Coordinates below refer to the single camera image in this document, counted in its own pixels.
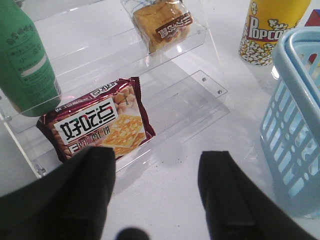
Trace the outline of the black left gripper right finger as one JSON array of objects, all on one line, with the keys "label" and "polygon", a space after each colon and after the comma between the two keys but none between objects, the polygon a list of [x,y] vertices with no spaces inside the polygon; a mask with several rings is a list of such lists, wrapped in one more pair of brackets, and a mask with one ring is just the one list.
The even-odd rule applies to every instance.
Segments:
[{"label": "black left gripper right finger", "polygon": [[197,184],[212,240],[313,240],[240,169],[228,151],[201,153]]}]

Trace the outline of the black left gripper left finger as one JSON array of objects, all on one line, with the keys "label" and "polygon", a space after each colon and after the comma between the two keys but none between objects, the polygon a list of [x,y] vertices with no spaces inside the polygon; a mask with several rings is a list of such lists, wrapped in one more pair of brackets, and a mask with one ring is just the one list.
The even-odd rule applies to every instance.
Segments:
[{"label": "black left gripper left finger", "polygon": [[113,149],[88,147],[0,199],[3,240],[98,240],[116,178]]}]

